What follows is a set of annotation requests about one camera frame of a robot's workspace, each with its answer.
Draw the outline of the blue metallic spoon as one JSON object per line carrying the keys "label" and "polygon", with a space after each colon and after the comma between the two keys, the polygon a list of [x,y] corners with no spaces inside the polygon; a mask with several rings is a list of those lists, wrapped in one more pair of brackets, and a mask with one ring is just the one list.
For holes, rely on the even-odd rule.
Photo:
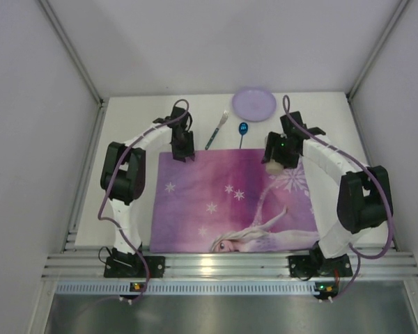
{"label": "blue metallic spoon", "polygon": [[249,125],[246,122],[241,122],[238,126],[238,132],[240,134],[239,148],[242,148],[243,138],[249,130]]}

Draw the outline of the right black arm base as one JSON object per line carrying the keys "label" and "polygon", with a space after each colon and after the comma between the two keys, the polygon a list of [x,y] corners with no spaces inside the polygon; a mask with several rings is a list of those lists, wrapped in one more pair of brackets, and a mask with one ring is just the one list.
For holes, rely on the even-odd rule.
{"label": "right black arm base", "polygon": [[309,280],[311,278],[352,277],[353,270],[347,255],[331,259],[315,260],[310,255],[292,255],[288,257],[291,278]]}

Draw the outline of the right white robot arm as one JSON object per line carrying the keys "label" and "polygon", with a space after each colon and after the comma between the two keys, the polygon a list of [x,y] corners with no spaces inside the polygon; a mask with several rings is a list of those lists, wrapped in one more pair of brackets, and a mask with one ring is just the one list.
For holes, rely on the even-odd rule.
{"label": "right white robot arm", "polygon": [[283,132],[270,132],[265,144],[262,162],[271,175],[294,170],[302,159],[317,165],[339,187],[336,222],[315,243],[324,259],[340,257],[356,241],[372,229],[386,223],[388,232],[382,257],[393,239],[393,204],[389,175],[382,166],[368,167],[333,146],[326,133],[308,128],[300,112],[288,113],[280,118]]}

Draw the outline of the fork with teal handle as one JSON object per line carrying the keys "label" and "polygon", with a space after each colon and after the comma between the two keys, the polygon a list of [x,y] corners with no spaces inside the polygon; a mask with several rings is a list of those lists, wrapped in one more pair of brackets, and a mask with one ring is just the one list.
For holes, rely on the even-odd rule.
{"label": "fork with teal handle", "polygon": [[218,125],[216,126],[215,130],[213,131],[211,137],[209,138],[208,142],[206,143],[205,146],[205,150],[208,150],[210,148],[210,146],[212,145],[212,142],[214,141],[215,137],[217,136],[219,130],[221,129],[221,127],[226,123],[226,121],[229,118],[229,111],[228,110],[224,110]]}

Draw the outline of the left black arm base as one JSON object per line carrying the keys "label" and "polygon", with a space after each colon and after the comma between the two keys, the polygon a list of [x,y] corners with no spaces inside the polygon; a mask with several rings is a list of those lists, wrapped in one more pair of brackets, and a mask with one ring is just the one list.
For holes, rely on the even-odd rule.
{"label": "left black arm base", "polygon": [[[165,270],[163,256],[146,256],[145,258],[150,278],[162,278]],[[147,270],[138,256],[108,257],[104,274],[105,278],[147,278]]]}

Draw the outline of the beige paper cup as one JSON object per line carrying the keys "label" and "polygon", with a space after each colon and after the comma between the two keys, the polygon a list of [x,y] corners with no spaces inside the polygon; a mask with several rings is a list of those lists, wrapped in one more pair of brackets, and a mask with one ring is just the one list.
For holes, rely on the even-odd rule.
{"label": "beige paper cup", "polygon": [[274,159],[271,159],[265,164],[265,171],[268,175],[279,175],[284,171],[284,167]]}

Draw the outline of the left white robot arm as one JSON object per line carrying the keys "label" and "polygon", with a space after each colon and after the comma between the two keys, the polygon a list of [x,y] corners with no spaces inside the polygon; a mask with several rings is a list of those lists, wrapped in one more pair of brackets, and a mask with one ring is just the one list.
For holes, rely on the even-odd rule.
{"label": "left white robot arm", "polygon": [[188,106],[178,106],[181,102],[186,104],[187,100],[178,100],[169,116],[155,119],[144,132],[107,147],[100,176],[105,194],[98,219],[114,224],[114,248],[124,255],[141,252],[139,199],[146,188],[148,155],[170,145],[174,160],[195,160],[194,133],[190,130],[193,119]]}

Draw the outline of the purple printed placemat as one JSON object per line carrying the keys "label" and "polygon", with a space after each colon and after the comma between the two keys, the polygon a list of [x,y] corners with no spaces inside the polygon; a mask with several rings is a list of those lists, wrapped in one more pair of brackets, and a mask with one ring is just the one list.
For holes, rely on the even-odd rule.
{"label": "purple printed placemat", "polygon": [[150,250],[262,253],[319,239],[302,162],[266,172],[262,150],[202,150],[186,163],[159,155]]}

